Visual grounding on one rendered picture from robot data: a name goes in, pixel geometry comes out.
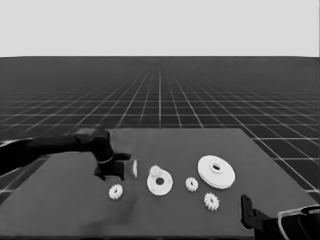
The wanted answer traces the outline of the large thick white disc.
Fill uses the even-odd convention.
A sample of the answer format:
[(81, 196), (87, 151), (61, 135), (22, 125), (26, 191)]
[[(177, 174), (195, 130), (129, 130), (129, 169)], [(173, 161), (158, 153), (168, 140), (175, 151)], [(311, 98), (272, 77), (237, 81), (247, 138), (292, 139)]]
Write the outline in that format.
[(204, 182), (217, 189), (230, 188), (236, 179), (232, 166), (214, 155), (201, 157), (197, 164), (197, 171)]

